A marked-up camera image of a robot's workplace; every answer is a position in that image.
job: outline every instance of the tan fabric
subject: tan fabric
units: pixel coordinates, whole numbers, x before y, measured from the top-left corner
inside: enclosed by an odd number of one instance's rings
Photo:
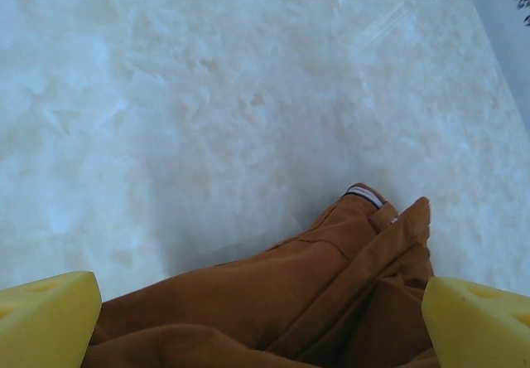
[[[396,214],[343,196],[250,259],[106,302],[83,367],[438,367],[421,314],[428,201]]]

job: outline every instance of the marble floor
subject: marble floor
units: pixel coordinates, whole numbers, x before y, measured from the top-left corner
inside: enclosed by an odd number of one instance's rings
[[[463,0],[0,0],[0,288],[247,256],[353,182],[530,293],[530,142]]]

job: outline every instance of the pant leg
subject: pant leg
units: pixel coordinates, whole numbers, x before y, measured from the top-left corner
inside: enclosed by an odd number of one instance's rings
[[[134,332],[191,324],[248,349],[332,366],[374,285],[399,272],[400,256],[428,226],[424,199],[391,225],[395,213],[343,196],[307,232],[257,256],[104,303],[91,344],[102,350]]]
[[[255,351],[222,332],[175,324],[134,332],[87,350],[81,368],[316,368]]]
[[[439,366],[422,317],[423,294],[433,272],[428,228],[419,230],[416,243],[398,258],[397,274],[375,284],[339,368]]]

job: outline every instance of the striped waistband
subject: striped waistband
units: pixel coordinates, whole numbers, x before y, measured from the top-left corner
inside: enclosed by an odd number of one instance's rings
[[[366,188],[361,186],[350,187],[344,195],[362,196],[365,200],[371,202],[372,205],[374,205],[378,209],[380,209],[384,203],[381,198],[379,198],[373,191],[367,190]]]

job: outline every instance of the yellow foam pad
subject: yellow foam pad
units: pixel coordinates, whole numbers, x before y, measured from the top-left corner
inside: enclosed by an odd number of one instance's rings
[[[530,298],[432,278],[422,311],[442,368],[530,368]]]
[[[0,366],[79,368],[100,308],[89,272],[0,291]]]

